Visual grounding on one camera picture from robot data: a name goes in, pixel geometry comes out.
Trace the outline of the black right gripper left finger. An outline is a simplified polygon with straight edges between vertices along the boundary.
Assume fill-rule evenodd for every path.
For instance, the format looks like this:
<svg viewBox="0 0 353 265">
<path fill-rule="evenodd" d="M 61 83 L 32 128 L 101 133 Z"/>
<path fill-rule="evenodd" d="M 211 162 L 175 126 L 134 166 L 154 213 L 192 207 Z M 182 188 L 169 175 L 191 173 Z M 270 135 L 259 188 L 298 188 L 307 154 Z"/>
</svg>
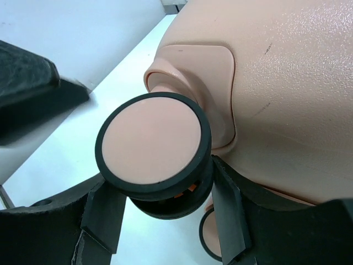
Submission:
<svg viewBox="0 0 353 265">
<path fill-rule="evenodd" d="M 1 211 L 1 264 L 110 264 L 126 196 L 96 176 L 31 206 Z"/>
</svg>

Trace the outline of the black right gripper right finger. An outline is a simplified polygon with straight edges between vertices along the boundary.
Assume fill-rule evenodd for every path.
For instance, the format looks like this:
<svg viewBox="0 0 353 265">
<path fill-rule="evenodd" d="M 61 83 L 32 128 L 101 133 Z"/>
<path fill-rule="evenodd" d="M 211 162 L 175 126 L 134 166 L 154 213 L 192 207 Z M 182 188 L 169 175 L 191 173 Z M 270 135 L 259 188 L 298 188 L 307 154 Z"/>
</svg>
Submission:
<svg viewBox="0 0 353 265">
<path fill-rule="evenodd" d="M 281 197 L 213 156 L 212 197 L 224 264 L 351 264 L 352 200 Z"/>
</svg>

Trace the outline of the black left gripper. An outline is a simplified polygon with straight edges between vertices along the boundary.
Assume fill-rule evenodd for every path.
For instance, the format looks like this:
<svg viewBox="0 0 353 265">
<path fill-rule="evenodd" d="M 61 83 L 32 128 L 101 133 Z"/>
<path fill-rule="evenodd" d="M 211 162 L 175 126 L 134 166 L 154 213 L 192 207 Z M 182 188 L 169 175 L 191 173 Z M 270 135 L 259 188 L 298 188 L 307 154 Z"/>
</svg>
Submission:
<svg viewBox="0 0 353 265">
<path fill-rule="evenodd" d="M 1 146 L 89 100 L 88 88 L 51 60 L 1 41 Z"/>
</svg>

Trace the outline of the pink hard-shell suitcase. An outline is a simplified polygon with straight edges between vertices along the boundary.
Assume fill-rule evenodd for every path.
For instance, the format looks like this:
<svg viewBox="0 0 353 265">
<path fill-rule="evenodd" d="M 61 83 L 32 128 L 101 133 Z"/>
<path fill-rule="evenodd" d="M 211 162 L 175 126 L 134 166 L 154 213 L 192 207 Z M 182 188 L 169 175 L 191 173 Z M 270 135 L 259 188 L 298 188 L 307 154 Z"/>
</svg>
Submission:
<svg viewBox="0 0 353 265">
<path fill-rule="evenodd" d="M 352 200 L 351 1 L 189 1 L 144 83 L 102 125 L 97 166 L 154 218 L 208 201 L 212 258 L 213 156 L 294 202 Z"/>
</svg>

